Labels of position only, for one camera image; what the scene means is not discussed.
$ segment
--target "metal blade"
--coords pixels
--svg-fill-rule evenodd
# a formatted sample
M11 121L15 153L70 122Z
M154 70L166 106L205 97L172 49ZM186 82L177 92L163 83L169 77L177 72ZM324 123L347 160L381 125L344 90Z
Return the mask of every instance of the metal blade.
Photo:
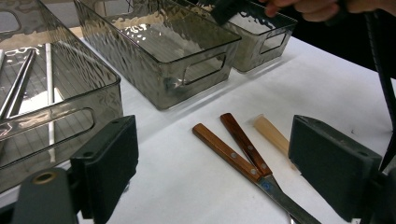
M260 178L257 185L274 202L289 212L295 221L304 224L320 224L319 221L307 213L300 205L298 205L277 186L276 180L272 175Z
M265 177L272 178L273 181L275 182L275 186L276 186L279 190L282 191L282 188L279 186L279 184L277 183L276 179L275 179L272 175L268 175L268 176L265 176ZM289 216L289 218L290 218L290 224L303 224L303 223L300 223L299 221L297 221L297 219L296 219L295 217L293 217L290 213L288 213L286 210L285 210L285 212L288 214L288 216Z

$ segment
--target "white table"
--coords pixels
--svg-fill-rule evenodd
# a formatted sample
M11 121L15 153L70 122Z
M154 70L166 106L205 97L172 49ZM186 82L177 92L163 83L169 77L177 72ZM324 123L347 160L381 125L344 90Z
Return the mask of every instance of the white table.
M124 115L136 115L140 156L109 223L289 223L269 197L192 134L202 122L242 155L219 120L223 113L234 115L283 191L329 224L345 221L253 128L254 118L264 114L288 139L294 115L320 119L380 155L391 136L376 72L295 38L277 63L244 75L232 70L229 80L166 111L125 79L121 92Z

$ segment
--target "hand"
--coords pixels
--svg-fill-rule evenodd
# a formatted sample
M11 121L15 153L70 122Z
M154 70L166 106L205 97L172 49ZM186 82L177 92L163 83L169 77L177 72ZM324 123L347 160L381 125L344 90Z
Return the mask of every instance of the hand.
M339 10L337 0L259 0L267 2L265 14L274 17L282 8L294 5L294 8L303 13L307 21L326 21ZM378 8L386 10L396 16L396 0L345 0L347 10L351 13L373 11Z

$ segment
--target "wooden handle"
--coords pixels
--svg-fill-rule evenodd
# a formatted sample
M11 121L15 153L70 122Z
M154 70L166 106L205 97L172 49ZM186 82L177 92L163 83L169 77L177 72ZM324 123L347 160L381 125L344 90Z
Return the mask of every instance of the wooden handle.
M283 134L264 117L264 115L259 115L253 123L259 133L261 133L271 144L273 144L283 155L288 158L289 161L289 141L283 136ZM292 169L297 169L291 161L289 161L290 167Z
M192 128L192 132L239 173L253 183L258 182L259 178L262 176L261 172L255 169L253 165L242 158L232 148L227 146L227 144L221 141L215 134L210 132L204 124L199 123L195 125Z
M233 140L235 140L238 146L242 148L245 155L247 155L247 157L256 166L256 168L260 170L264 176L271 175L271 169L262 159L262 156L257 151L257 149L250 142L247 135L239 126L233 115L230 113L223 114L220 116L220 119L224 126L227 128L228 132L233 137Z

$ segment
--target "clear plastic bin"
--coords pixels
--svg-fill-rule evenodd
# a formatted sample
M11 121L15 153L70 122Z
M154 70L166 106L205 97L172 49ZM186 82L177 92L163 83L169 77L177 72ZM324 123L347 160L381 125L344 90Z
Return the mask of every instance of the clear plastic bin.
M174 1L215 22L210 10L217 0L200 0L197 5L186 0ZM269 18L263 6L246 2L246 7L223 25L242 37L233 67L243 73L280 57L297 24L297 20L280 13Z
M84 39L163 110L230 75L240 36L171 0L75 0Z
M4 104L22 63L35 53L21 108L0 120L0 192L76 152L111 120L122 117L120 77L35 0L0 0L1 14L15 30L0 33ZM50 43L52 85L47 85ZM54 101L49 104L48 93ZM53 134L49 132L54 126Z

